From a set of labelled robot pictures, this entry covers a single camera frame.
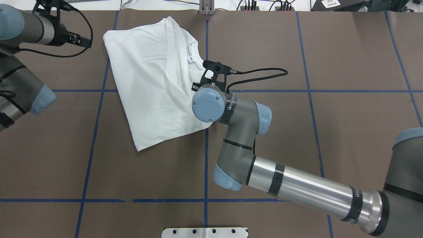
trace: robotic arm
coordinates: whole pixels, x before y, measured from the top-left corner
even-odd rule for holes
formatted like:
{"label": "robotic arm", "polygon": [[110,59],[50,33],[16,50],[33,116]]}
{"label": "robotic arm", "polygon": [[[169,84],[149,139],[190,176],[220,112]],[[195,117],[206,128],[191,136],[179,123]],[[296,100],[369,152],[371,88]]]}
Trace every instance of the robotic arm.
{"label": "robotic arm", "polygon": [[[226,76],[237,71],[219,62],[204,61],[206,72],[192,99],[192,110],[203,122],[228,125],[213,180],[237,191],[243,184],[357,224],[379,237],[423,237],[423,128],[402,132],[383,191],[362,191],[252,152],[256,134],[266,133],[272,120],[270,108],[224,92]],[[208,71],[213,77],[206,77]],[[223,74],[224,82],[217,81]]]}
{"label": "robotic arm", "polygon": [[[54,8],[56,16],[51,14]],[[57,98],[14,56],[21,51],[22,42],[51,46],[71,43],[85,47],[79,54],[91,47],[92,31],[91,40],[68,32],[60,23],[61,10],[79,12],[63,0],[37,0],[32,13],[0,4],[0,131],[9,128],[27,112],[40,114]]]}

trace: table surface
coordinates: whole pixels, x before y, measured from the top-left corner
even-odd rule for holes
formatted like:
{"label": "table surface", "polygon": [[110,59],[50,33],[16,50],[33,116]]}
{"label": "table surface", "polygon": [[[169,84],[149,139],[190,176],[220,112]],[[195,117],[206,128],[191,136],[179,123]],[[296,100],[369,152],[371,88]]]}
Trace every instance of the table surface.
{"label": "table surface", "polygon": [[[198,40],[203,59],[241,71],[287,69],[285,77],[233,87],[273,111],[269,132],[257,137],[256,154],[362,190],[381,190],[396,136],[422,126],[422,14],[85,14],[95,34],[82,56],[17,54],[58,99],[0,134],[0,237],[153,238],[167,227],[204,226],[248,227],[250,237],[367,237],[357,226],[253,188],[217,186],[212,173],[225,125],[137,152],[102,36],[172,16]],[[89,35],[78,14],[62,17],[73,22],[68,30]],[[240,79],[246,77],[228,77],[229,83]]]}

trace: hole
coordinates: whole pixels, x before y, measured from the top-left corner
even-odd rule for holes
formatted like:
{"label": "hole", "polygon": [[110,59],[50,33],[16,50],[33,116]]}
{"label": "hole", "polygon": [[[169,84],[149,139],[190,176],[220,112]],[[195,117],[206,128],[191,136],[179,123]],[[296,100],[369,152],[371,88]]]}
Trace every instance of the hole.
{"label": "hole", "polygon": [[52,8],[50,15],[52,15],[53,17],[57,17],[57,8]]}
{"label": "hole", "polygon": [[222,74],[217,75],[217,79],[216,79],[216,81],[217,81],[217,82],[224,83],[224,82],[225,82],[225,76],[224,76],[224,75],[222,75]]}
{"label": "hole", "polygon": [[213,71],[211,70],[207,70],[206,74],[204,75],[204,77],[211,79],[213,77]]}

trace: blue tape line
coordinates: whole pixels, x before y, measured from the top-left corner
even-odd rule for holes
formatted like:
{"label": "blue tape line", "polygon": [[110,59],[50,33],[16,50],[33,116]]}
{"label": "blue tape line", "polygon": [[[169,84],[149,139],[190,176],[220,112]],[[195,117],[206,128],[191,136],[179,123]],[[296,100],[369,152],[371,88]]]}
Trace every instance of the blue tape line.
{"label": "blue tape line", "polygon": [[[53,89],[53,92],[102,92],[101,89]],[[308,93],[305,89],[247,89],[247,90],[231,90],[234,93]],[[332,89],[311,89],[312,93],[409,93],[408,90],[332,90]],[[117,89],[105,89],[105,93],[117,93]],[[423,90],[411,90],[412,93],[423,93]]]}
{"label": "blue tape line", "polygon": [[[116,11],[115,24],[113,26],[113,30],[116,29],[116,24],[117,24],[117,21],[118,21],[118,15],[119,15],[119,11]],[[80,206],[80,213],[79,213],[79,216],[78,216],[78,223],[77,223],[77,227],[76,227],[76,231],[75,231],[75,238],[78,238],[78,236],[79,236],[79,230],[80,230],[80,227],[81,227],[81,220],[82,220],[82,213],[84,212],[84,203],[85,203],[84,200],[85,200],[85,197],[87,195],[88,180],[89,180],[89,177],[90,177],[91,163],[93,161],[93,155],[94,155],[94,144],[95,144],[96,138],[97,138],[97,130],[98,130],[98,127],[99,127],[100,112],[102,110],[102,105],[103,105],[104,91],[105,91],[105,88],[106,88],[107,73],[109,72],[109,66],[110,66],[110,59],[107,58],[106,70],[104,72],[102,94],[100,96],[99,109],[97,111],[96,124],[94,126],[93,141],[91,143],[90,157],[89,157],[89,160],[88,160],[87,173],[85,175],[84,189],[82,191],[82,202],[81,202],[81,206]]]}
{"label": "blue tape line", "polygon": [[327,215],[327,223],[329,225],[329,235],[330,238],[333,238],[333,229],[332,229],[332,220],[329,215]]}
{"label": "blue tape line", "polygon": [[316,118],[314,116],[314,107],[313,107],[313,99],[311,98],[311,89],[310,89],[310,81],[308,80],[308,71],[307,71],[307,64],[305,62],[305,53],[304,53],[304,44],[302,42],[302,35],[301,35],[301,25],[299,22],[299,14],[296,11],[297,14],[297,24],[298,24],[298,35],[299,35],[299,43],[301,45],[301,53],[302,53],[302,62],[304,64],[304,73],[305,73],[305,81],[307,83],[307,92],[308,92],[308,101],[310,103],[310,110],[311,110],[311,118],[313,120],[313,129],[314,129],[314,138],[316,140],[317,144],[317,150],[319,152],[319,163],[320,163],[320,176],[324,177],[324,171],[323,171],[323,162],[321,159],[321,153],[320,153],[320,143],[319,143],[319,136],[317,134],[317,126],[316,126]]}
{"label": "blue tape line", "polygon": [[[204,202],[202,198],[186,198],[186,199],[133,199],[132,202],[138,203],[162,203],[162,202]],[[278,200],[276,198],[208,198],[209,202],[290,202]]]}
{"label": "blue tape line", "polygon": [[209,20],[206,20],[206,60],[209,60]]}
{"label": "blue tape line", "polygon": [[276,198],[209,198],[209,202],[290,202]]}
{"label": "blue tape line", "polygon": [[53,89],[53,92],[59,93],[86,93],[86,92],[101,92],[101,89]]}
{"label": "blue tape line", "polygon": [[133,199],[132,202],[204,202],[202,198],[186,198],[186,199]]}
{"label": "blue tape line", "polygon": [[84,202],[126,202],[121,199],[84,199]]}
{"label": "blue tape line", "polygon": [[413,107],[414,107],[414,110],[416,112],[417,119],[419,121],[420,127],[423,127],[423,123],[422,123],[422,119],[420,118],[419,110],[417,109],[417,105],[416,105],[416,102],[414,101],[413,93],[411,92],[410,83],[408,82],[408,78],[407,78],[407,75],[405,73],[404,66],[403,66],[402,61],[401,61],[401,57],[399,56],[398,49],[397,49],[396,44],[395,44],[395,39],[394,39],[394,36],[392,34],[392,29],[391,29],[391,25],[389,23],[389,17],[388,17],[387,11],[385,11],[385,18],[386,18],[386,23],[388,24],[388,30],[389,30],[389,34],[391,36],[392,45],[394,46],[395,54],[397,55],[399,65],[401,67],[402,75],[404,76],[405,83],[407,84],[408,92],[410,93],[411,101],[413,103]]}
{"label": "blue tape line", "polygon": [[[58,93],[100,93],[103,92],[101,89],[53,89],[53,92]],[[117,93],[117,89],[105,89],[104,92],[115,92]]]}
{"label": "blue tape line", "polygon": [[1,198],[0,202],[81,202],[82,199]]}
{"label": "blue tape line", "polygon": [[[206,60],[209,59],[209,20],[206,20]],[[208,199],[209,197],[209,129],[206,129],[204,152],[204,227],[209,226]]]}

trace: white metal plate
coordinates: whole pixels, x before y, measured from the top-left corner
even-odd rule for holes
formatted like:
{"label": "white metal plate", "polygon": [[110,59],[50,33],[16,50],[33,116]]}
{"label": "white metal plate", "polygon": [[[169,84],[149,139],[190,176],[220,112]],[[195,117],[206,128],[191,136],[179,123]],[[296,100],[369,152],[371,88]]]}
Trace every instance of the white metal plate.
{"label": "white metal plate", "polygon": [[167,228],[162,232],[162,238],[248,238],[248,228]]}

